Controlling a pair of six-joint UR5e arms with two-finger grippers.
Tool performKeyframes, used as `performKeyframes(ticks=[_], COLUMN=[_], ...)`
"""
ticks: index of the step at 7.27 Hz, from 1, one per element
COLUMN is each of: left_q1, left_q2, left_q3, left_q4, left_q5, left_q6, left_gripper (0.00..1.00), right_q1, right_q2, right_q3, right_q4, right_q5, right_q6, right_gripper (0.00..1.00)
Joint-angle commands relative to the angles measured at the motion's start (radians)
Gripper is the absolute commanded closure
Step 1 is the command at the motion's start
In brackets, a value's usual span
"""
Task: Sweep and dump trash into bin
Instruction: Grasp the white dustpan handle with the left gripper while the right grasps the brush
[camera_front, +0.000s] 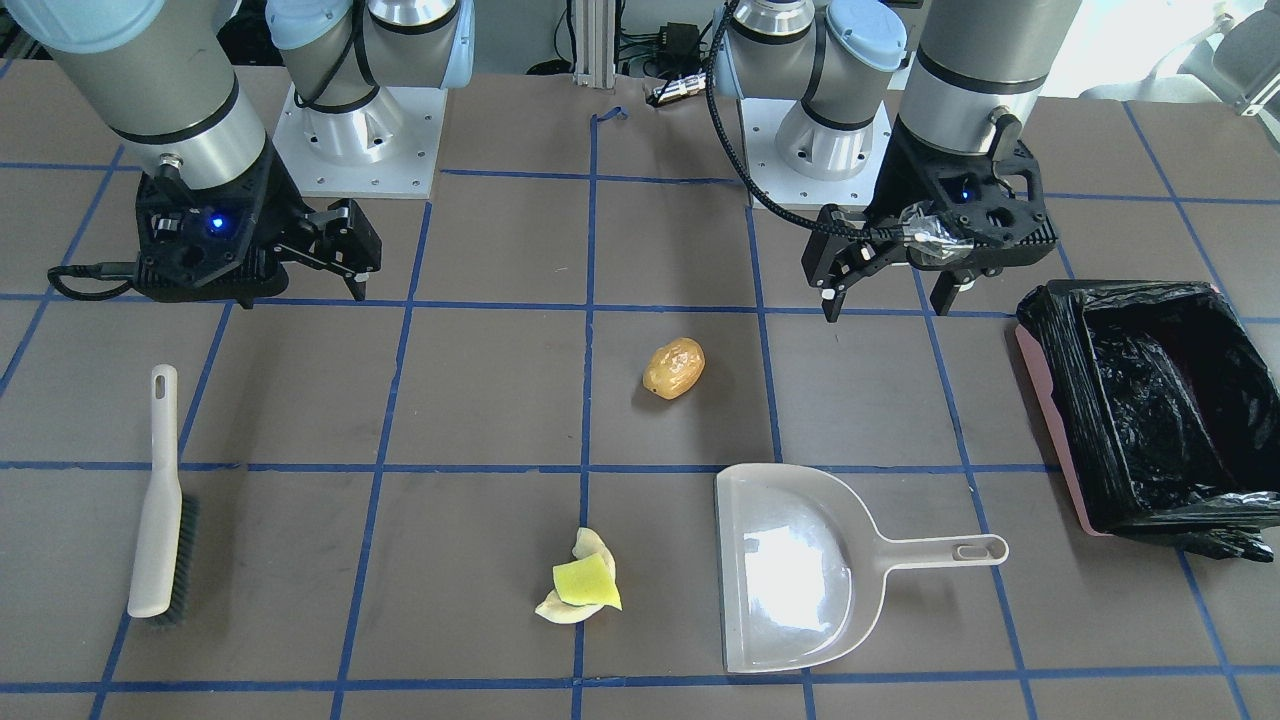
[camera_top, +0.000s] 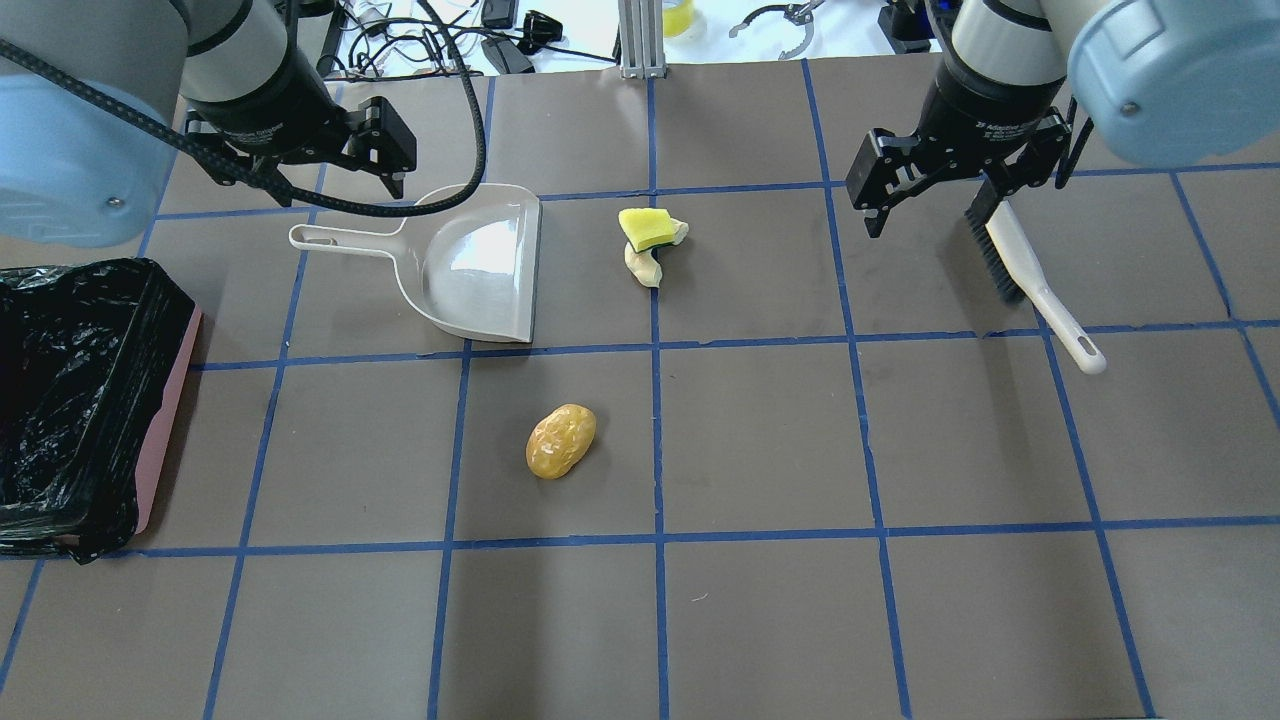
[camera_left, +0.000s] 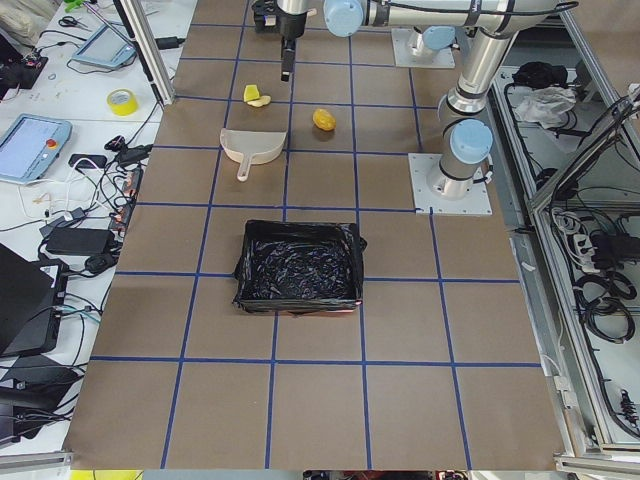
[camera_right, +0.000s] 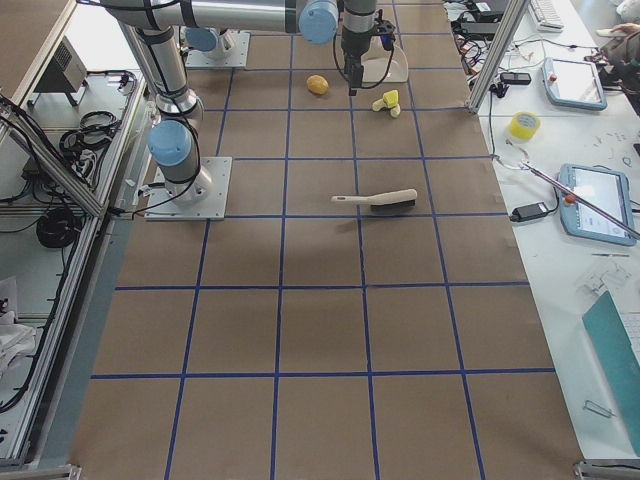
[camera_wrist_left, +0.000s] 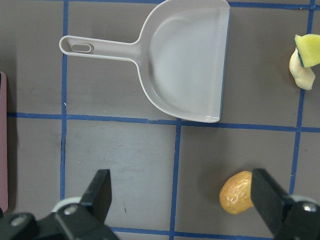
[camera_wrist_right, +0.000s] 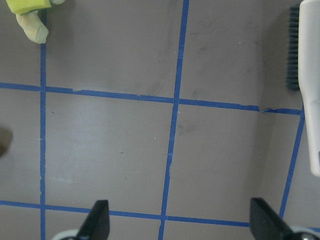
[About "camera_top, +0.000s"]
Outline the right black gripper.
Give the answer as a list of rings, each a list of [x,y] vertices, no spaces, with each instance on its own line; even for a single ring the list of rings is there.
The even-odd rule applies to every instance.
[[[973,178],[997,169],[1001,191],[1043,186],[1071,137],[1052,101],[1060,76],[1041,85],[1010,85],[945,55],[925,95],[914,135],[870,129],[845,179],[851,205],[870,238],[890,213],[931,183]]]

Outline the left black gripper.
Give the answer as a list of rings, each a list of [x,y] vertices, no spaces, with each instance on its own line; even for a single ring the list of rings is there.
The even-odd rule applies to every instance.
[[[370,97],[344,114],[294,45],[269,47],[265,54],[234,50],[229,56],[223,47],[191,46],[182,87],[187,138],[242,170],[289,187],[280,164],[344,167],[347,156],[346,169],[375,176],[393,199],[403,199],[404,178],[417,168],[416,137],[392,102]],[[250,186],[205,160],[196,163],[216,184]],[[288,193],[264,192],[291,208]]]

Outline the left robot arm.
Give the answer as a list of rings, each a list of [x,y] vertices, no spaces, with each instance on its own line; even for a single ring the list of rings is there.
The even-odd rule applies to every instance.
[[[330,164],[394,199],[417,165],[383,97],[343,109],[296,37],[300,1],[5,1],[3,234],[100,249],[152,222],[180,135],[218,184],[294,201],[283,167]]]

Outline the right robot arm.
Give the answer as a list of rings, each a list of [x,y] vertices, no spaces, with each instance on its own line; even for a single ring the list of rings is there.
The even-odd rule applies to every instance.
[[[951,181],[984,179],[975,211],[1069,176],[1073,123],[1138,167],[1190,165],[1277,131],[1275,1],[925,1],[942,58],[916,128],[874,128],[846,178],[867,233]]]

